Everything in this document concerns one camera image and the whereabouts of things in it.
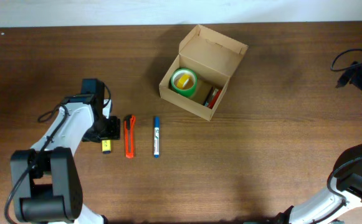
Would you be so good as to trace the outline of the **yellow highlighter pen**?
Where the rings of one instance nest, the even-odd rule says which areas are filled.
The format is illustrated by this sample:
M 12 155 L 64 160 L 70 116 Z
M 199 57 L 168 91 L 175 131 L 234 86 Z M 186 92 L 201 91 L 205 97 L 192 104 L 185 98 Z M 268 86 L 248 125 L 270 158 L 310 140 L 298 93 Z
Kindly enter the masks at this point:
M 102 153 L 110 154 L 112 151 L 111 140 L 103 140 L 102 141 Z

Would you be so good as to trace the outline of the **small yellow tape roll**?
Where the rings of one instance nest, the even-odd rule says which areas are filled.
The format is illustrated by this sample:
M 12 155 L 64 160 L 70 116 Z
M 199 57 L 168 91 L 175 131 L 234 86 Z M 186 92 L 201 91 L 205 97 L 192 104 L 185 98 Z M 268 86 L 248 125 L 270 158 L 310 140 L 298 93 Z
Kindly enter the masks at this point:
M 178 79 L 176 87 L 183 90 L 186 88 L 186 85 L 189 83 L 189 81 L 190 81 L 190 76 L 187 73 L 184 73 Z

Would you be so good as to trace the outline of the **green tape roll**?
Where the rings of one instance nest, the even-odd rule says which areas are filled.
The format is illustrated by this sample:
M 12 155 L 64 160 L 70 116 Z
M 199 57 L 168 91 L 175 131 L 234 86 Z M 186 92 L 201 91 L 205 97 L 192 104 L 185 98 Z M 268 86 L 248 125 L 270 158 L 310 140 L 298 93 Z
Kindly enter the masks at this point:
M 172 74 L 170 84 L 176 93 L 189 98 L 196 91 L 198 78 L 192 70 L 179 68 Z

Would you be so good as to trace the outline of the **brown cardboard box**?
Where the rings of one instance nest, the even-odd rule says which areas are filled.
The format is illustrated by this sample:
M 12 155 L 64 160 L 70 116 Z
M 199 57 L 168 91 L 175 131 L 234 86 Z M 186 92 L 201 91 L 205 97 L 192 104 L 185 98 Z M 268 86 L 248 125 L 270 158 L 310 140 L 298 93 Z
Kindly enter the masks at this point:
M 160 81 L 160 97 L 205 120 L 211 120 L 248 48 L 242 42 L 196 25 L 180 42 L 177 57 Z M 179 68 L 192 70 L 198 78 L 196 91 L 189 98 L 176 93 L 171 87 L 171 76 Z M 212 87 L 222 91 L 210 109 L 203 104 Z

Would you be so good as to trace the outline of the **red black stapler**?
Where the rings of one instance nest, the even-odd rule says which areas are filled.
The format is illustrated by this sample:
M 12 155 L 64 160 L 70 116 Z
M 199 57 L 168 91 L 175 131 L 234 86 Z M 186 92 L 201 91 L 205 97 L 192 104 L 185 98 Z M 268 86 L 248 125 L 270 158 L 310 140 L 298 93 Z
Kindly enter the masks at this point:
M 219 98 L 219 95 L 221 94 L 221 89 L 218 89 L 216 87 L 212 87 L 210 89 L 209 94 L 207 95 L 205 101 L 204 101 L 204 106 L 207 108 L 212 109 L 213 106 L 215 105 L 217 99 Z

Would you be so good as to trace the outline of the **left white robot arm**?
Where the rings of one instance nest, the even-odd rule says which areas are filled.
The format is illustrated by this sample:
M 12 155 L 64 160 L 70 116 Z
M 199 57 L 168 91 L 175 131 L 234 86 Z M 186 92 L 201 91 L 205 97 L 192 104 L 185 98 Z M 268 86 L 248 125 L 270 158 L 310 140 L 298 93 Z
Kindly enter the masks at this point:
M 83 202 L 74 155 L 81 142 L 120 138 L 120 119 L 111 110 L 110 90 L 90 78 L 82 80 L 79 94 L 39 116 L 40 123 L 54 122 L 29 149 L 11 156 L 12 190 L 4 206 L 8 223 L 107 223 Z

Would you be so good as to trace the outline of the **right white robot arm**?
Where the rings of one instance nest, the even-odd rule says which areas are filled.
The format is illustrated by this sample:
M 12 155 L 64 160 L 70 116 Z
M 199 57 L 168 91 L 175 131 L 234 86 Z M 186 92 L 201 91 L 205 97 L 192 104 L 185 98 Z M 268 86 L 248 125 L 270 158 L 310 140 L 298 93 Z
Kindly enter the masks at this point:
M 342 74 L 337 87 L 347 83 L 362 91 L 362 67 L 357 62 Z M 362 144 L 339 156 L 325 188 L 306 202 L 279 213 L 272 223 L 337 223 L 339 216 L 359 207 L 362 207 Z

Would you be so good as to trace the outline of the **orange utility knife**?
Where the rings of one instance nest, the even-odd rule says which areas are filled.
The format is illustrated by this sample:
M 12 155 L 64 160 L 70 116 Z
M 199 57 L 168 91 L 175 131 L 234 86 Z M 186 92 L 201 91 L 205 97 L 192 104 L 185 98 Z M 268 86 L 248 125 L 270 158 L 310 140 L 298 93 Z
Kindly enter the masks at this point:
M 136 116 L 129 114 L 124 119 L 125 156 L 132 159 L 135 156 L 134 127 Z

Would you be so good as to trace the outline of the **blue white marker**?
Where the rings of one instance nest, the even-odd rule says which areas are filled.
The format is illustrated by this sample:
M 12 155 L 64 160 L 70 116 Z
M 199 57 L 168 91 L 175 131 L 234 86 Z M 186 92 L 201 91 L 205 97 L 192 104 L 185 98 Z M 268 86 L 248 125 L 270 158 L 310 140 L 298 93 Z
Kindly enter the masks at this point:
M 153 156 L 155 158 L 159 158 L 160 156 L 160 118 L 158 116 L 155 117 L 155 127 L 154 127 L 154 153 Z

